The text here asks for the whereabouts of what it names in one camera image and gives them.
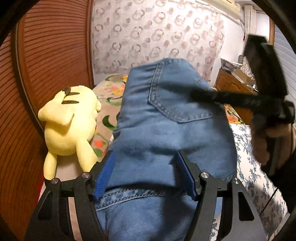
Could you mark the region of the person's right hand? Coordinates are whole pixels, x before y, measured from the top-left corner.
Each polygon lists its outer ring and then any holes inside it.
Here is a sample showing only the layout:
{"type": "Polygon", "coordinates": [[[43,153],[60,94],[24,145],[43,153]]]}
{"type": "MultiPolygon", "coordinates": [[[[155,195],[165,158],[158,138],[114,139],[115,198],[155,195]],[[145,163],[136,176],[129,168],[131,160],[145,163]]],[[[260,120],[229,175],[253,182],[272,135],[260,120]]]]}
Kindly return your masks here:
{"type": "Polygon", "coordinates": [[[270,153],[267,151],[268,138],[281,138],[282,149],[280,151],[280,158],[277,167],[280,168],[292,155],[295,150],[295,129],[292,124],[278,125],[274,128],[268,128],[263,131],[256,131],[255,124],[251,126],[252,135],[252,152],[255,159],[262,165],[266,165],[270,153]]]}

